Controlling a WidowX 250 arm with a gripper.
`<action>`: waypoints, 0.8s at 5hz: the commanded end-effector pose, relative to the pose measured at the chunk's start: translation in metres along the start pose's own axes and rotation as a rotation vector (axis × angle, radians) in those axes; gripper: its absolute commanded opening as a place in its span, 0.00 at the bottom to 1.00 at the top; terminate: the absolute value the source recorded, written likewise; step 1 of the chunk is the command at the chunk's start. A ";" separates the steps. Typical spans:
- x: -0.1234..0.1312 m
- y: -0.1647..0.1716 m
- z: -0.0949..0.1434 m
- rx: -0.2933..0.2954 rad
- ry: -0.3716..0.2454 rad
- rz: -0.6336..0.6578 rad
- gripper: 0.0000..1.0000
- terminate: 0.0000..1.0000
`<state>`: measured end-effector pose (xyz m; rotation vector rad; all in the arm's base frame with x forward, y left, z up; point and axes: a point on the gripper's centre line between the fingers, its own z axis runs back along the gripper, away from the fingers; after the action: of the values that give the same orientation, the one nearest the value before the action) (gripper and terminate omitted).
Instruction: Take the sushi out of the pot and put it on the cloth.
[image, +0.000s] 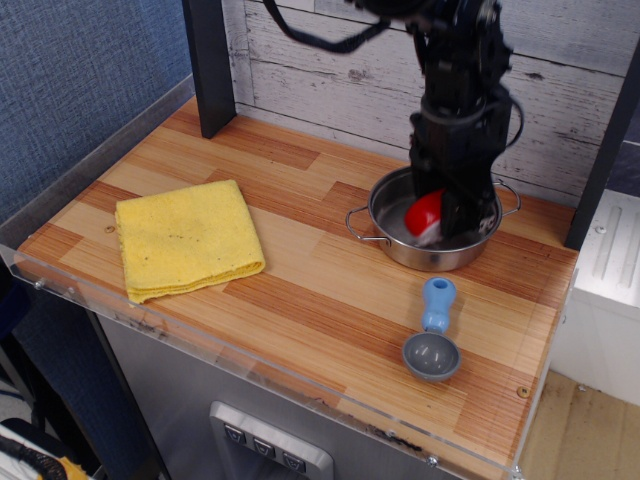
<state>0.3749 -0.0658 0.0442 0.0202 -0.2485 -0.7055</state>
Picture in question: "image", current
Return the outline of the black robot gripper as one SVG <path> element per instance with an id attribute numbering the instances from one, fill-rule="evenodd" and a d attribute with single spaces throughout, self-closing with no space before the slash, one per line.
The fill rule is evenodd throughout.
<path id="1" fill-rule="evenodd" d="M 497 226 L 491 168 L 507 148 L 513 101 L 487 97 L 469 110 L 437 106 L 424 97 L 410 117 L 409 159 L 417 199 L 441 197 L 441 235 L 488 234 Z"/>

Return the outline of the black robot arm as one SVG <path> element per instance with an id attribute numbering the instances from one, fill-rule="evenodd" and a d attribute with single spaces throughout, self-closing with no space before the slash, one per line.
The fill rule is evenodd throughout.
<path id="1" fill-rule="evenodd" d="M 405 23 L 425 79 L 409 157 L 414 190 L 441 191 L 444 238 L 483 228 L 495 199 L 494 161 L 507 147 L 513 100 L 501 79 L 511 49 L 496 1 L 358 1 Z"/>

